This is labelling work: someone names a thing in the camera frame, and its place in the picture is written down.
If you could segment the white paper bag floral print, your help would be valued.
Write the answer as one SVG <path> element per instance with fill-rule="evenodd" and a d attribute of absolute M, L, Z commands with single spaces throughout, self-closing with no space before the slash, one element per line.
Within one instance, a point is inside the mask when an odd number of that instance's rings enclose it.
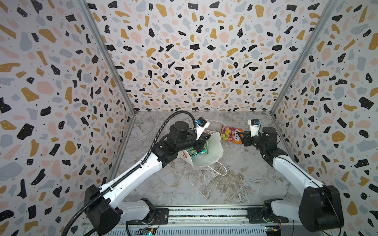
<path fill-rule="evenodd" d="M 221 135 L 216 131 L 205 130 L 203 134 L 209 134 L 210 138 L 206 141 L 204 149 L 201 152 L 197 152 L 194 148 L 185 149 L 180 151 L 178 157 L 192 165 L 193 167 L 208 167 L 216 174 L 220 176 L 226 176 L 228 171 L 226 167 L 219 162 L 219 159 L 223 156 L 223 148 L 221 145 Z M 219 173 L 214 170 L 211 165 L 217 163 L 218 166 L 224 168 L 224 171 Z"/>

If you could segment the orange pink Fox's candy bag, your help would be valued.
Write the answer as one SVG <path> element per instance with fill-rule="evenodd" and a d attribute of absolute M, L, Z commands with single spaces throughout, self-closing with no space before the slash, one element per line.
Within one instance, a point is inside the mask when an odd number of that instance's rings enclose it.
<path fill-rule="evenodd" d="M 232 142 L 235 144 L 242 144 L 242 141 L 239 137 L 239 133 L 243 132 L 243 129 L 234 128 L 230 126 L 223 126 L 221 129 L 221 140 Z"/>

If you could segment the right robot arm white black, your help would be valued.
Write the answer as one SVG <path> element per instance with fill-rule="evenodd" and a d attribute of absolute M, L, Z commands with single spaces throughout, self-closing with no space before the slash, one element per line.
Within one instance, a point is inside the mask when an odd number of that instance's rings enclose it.
<path fill-rule="evenodd" d="M 272 127 L 260 129 L 253 125 L 249 132 L 239 133 L 242 144 L 255 147 L 262 158 L 280 172 L 299 192 L 301 201 L 265 200 L 261 215 L 267 222 L 278 218 L 299 221 L 309 232 L 341 229 L 344 215 L 338 189 L 324 185 L 300 168 L 278 147 L 278 134 Z"/>

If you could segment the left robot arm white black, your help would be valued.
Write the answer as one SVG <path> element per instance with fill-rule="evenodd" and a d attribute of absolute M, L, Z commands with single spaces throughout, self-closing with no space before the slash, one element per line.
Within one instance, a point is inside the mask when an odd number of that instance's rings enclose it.
<path fill-rule="evenodd" d="M 93 227 L 90 233 L 103 236 L 121 221 L 140 220 L 147 224 L 154 221 L 156 208 L 148 199 L 124 204 L 124 198 L 149 176 L 175 160 L 179 152 L 190 148 L 203 151 L 210 138 L 204 132 L 208 126 L 209 122 L 203 118 L 196 121 L 194 129 L 186 122 L 176 122 L 167 135 L 152 145 L 150 154 L 146 154 L 122 175 L 100 187 L 90 186 L 85 191 L 84 200 L 88 205 L 84 213 Z"/>

